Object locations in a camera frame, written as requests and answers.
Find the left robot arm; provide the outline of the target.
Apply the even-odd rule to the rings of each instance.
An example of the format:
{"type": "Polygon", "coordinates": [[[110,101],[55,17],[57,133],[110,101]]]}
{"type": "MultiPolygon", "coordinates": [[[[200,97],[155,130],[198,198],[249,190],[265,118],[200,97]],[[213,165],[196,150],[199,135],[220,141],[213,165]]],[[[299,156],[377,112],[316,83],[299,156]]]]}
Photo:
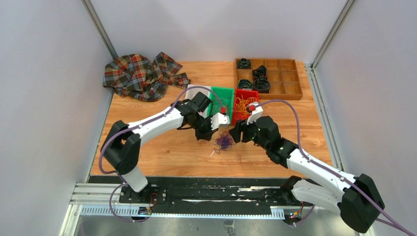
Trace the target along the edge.
{"type": "Polygon", "coordinates": [[[198,92],[192,99],[177,100],[149,118],[131,124],[121,120],[113,124],[100,150],[100,158],[112,165],[131,189],[131,195],[137,202],[147,202],[151,192],[147,178],[137,166],[140,148],[151,139],[173,129],[193,129],[197,140],[210,141],[218,129],[212,117],[204,118],[201,115],[210,103],[206,95],[198,92]]]}

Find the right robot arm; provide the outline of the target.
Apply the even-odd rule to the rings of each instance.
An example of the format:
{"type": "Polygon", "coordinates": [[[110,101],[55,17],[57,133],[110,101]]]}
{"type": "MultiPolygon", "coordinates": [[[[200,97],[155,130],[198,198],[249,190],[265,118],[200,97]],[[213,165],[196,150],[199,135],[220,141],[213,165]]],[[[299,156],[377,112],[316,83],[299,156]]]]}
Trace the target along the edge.
{"type": "Polygon", "coordinates": [[[236,143],[252,141],[265,150],[273,163],[312,180],[289,178],[281,191],[281,199],[288,205],[300,201],[325,208],[339,214],[346,225],[359,233],[366,233],[380,210],[385,208],[370,176],[340,171],[311,156],[296,143],[283,138],[278,125],[269,116],[251,123],[239,120],[229,133],[236,143]]]}

